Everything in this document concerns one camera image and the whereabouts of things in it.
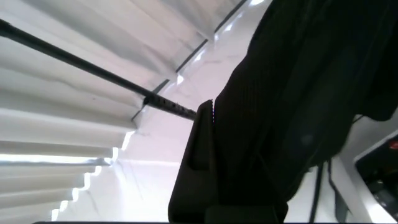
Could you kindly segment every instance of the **black bag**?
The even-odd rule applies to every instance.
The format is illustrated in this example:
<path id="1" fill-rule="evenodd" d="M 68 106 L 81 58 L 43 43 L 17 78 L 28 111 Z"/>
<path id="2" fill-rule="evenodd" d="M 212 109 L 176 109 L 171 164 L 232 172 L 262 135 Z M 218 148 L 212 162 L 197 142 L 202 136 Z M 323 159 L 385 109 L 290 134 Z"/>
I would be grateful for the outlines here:
<path id="1" fill-rule="evenodd" d="M 340 151 L 356 114 L 385 121 L 396 110 L 397 18 L 394 0 L 274 0 L 215 101 L 214 124 L 195 120 L 169 220 L 251 207 L 240 215 L 281 222 L 308 168 Z"/>

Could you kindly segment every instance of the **black fabric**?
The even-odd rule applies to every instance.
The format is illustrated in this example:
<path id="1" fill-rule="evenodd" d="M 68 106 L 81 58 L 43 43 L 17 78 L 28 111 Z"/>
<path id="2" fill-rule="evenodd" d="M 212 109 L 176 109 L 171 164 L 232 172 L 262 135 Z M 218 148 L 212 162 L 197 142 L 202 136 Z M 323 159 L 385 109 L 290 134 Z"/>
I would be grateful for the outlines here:
<path id="1" fill-rule="evenodd" d="M 221 204 L 287 202 L 309 167 L 340 151 L 356 114 L 391 118 L 397 2 L 273 0 L 215 101 Z"/>

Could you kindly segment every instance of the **red light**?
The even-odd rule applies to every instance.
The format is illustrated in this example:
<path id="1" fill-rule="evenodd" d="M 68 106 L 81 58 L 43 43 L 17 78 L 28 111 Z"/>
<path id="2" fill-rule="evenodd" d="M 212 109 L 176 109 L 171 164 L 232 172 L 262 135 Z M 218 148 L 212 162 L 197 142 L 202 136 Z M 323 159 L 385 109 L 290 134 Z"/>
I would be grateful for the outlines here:
<path id="1" fill-rule="evenodd" d="M 398 149 L 398 141 L 390 141 L 390 149 Z"/>

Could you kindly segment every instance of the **adjustable pole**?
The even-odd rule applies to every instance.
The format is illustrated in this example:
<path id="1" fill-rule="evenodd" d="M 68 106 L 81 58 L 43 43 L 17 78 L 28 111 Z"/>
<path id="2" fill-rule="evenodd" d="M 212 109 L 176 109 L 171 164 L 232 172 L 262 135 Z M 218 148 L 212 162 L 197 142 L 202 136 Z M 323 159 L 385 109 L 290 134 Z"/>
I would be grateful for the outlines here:
<path id="1" fill-rule="evenodd" d="M 180 106 L 173 101 L 170 101 L 158 94 L 155 94 L 139 85 L 136 85 L 128 80 L 125 80 L 101 67 L 98 67 L 86 60 L 83 60 L 65 50 L 60 49 L 44 40 L 41 40 L 33 35 L 30 35 L 23 30 L 20 30 L 10 23 L 0 19 L 0 36 L 18 42 L 22 45 L 35 49 L 50 57 L 61 60 L 69 65 L 93 74 L 103 80 L 109 81 L 113 84 L 126 88 L 145 96 L 144 104 L 157 108 L 158 110 L 166 111 L 182 118 L 190 120 L 195 119 L 196 112 Z"/>

